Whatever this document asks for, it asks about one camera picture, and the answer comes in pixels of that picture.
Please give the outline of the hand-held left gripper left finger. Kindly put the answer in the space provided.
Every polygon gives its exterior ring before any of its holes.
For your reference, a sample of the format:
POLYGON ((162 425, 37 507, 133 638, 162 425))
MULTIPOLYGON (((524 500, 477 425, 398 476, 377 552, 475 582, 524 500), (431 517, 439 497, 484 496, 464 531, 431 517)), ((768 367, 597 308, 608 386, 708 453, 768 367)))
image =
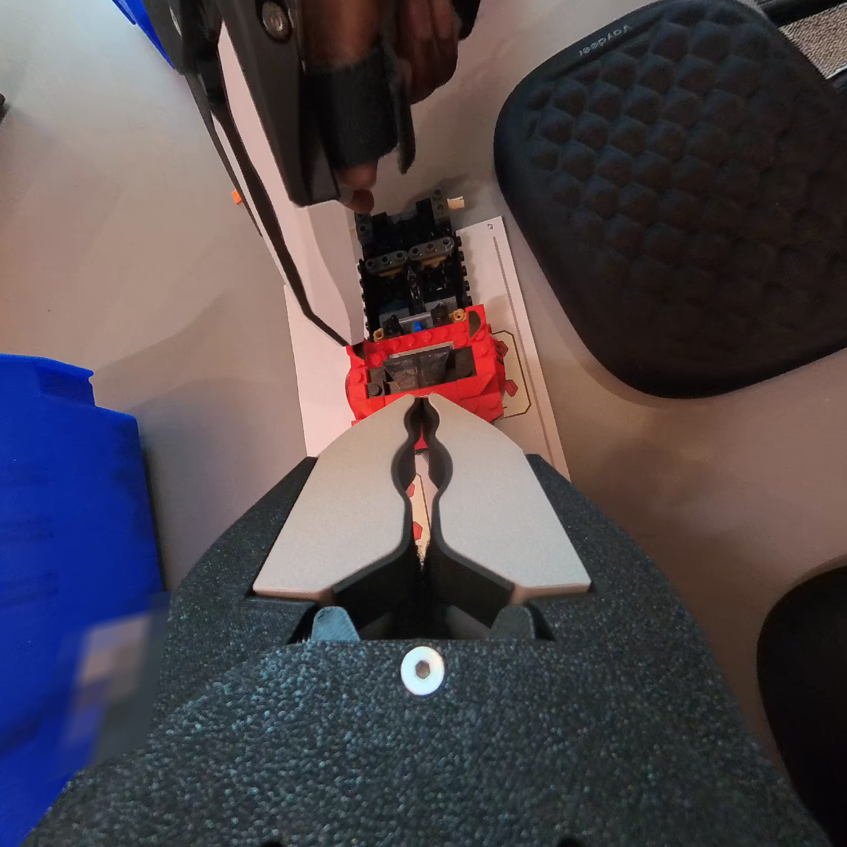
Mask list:
POLYGON ((254 594, 323 606, 399 606, 420 572, 407 493, 420 434, 421 399, 403 396, 330 443, 259 570, 254 594))

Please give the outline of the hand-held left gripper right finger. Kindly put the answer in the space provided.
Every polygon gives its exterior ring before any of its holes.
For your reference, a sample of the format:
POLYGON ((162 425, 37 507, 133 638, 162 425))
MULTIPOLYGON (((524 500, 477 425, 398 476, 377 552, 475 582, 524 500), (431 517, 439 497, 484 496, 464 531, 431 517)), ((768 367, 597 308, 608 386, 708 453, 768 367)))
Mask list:
POLYGON ((524 450, 433 394, 421 401, 435 486, 425 566, 448 605, 581 595, 591 578, 524 450))

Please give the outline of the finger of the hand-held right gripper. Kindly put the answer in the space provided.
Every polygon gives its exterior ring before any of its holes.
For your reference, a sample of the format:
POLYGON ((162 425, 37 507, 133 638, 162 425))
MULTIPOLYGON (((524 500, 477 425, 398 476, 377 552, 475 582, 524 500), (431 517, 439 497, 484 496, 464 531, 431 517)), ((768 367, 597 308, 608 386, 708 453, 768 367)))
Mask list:
POLYGON ((295 206, 291 202, 274 165, 256 109, 249 103, 246 84, 237 69, 235 54, 230 47, 225 48, 224 74, 229 93, 235 94, 235 124, 228 118, 225 118, 224 124, 220 124, 215 117, 210 116, 199 102, 195 86, 186 79, 209 126, 218 152, 240 191, 274 263, 295 295, 302 314, 336 343, 357 344, 361 340, 361 300, 358 283, 351 292, 347 292, 345 285, 336 282, 307 282, 297 267, 291 249, 292 240, 286 233, 288 215, 296 209, 309 209, 331 202, 343 205, 340 199, 303 207, 295 206))

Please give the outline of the lego instruction booklet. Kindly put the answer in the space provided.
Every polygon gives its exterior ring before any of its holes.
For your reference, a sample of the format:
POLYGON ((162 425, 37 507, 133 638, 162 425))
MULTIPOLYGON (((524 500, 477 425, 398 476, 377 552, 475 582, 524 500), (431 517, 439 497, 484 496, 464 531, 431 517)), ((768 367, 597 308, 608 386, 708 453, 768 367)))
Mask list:
MULTIPOLYGON (((331 202, 290 213, 286 233, 306 281, 336 282, 351 292, 357 285, 361 251, 352 214, 331 202)), ((458 231, 472 301, 484 307, 503 354, 503 416, 495 421, 526 453, 545 458, 570 479, 562 441, 536 349, 503 217, 458 231)), ((299 401, 307 453, 319 454, 352 426, 345 397, 349 359, 345 348, 303 314, 291 288, 285 288, 299 401)))

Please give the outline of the red and black lego car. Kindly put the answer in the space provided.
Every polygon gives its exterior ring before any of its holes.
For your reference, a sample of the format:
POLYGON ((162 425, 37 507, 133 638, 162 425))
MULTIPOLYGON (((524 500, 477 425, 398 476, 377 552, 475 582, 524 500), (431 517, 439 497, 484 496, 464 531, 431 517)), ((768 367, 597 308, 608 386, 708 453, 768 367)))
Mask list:
POLYGON ((506 347, 472 301, 441 190, 401 214, 355 214, 355 232, 365 335, 345 349, 352 422, 429 394, 488 422, 501 418, 506 347))

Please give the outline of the person's right hand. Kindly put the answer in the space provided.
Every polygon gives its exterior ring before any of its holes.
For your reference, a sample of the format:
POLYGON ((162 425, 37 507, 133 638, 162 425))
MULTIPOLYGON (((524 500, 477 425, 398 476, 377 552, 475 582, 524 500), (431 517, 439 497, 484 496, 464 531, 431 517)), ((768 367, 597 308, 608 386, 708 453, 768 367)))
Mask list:
POLYGON ((313 107, 341 202, 374 206, 381 158, 401 173, 416 154, 411 107, 445 85, 479 1, 302 2, 307 103, 313 107))

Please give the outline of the blue plastic bin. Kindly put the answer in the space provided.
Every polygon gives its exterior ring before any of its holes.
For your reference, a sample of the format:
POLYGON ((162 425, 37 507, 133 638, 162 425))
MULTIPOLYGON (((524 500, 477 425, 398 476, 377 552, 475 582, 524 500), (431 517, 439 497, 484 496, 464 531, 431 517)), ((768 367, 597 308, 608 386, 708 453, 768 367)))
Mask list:
POLYGON ((112 1, 154 45, 168 65, 185 72, 185 39, 179 1, 112 1))
POLYGON ((164 591, 135 419, 91 372, 1 355, 1 842, 152 720, 164 591))

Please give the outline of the black quilted chair seat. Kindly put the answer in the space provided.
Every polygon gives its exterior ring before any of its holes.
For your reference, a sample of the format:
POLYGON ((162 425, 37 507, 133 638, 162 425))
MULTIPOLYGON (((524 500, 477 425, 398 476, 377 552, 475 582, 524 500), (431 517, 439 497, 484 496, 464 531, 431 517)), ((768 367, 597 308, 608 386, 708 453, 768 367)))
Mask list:
POLYGON ((800 799, 846 845, 846 567, 808 578, 768 613, 757 645, 761 699, 800 799))
POLYGON ((521 80, 495 175, 589 353, 713 397, 846 345, 845 94, 742 2, 655 2, 521 80))

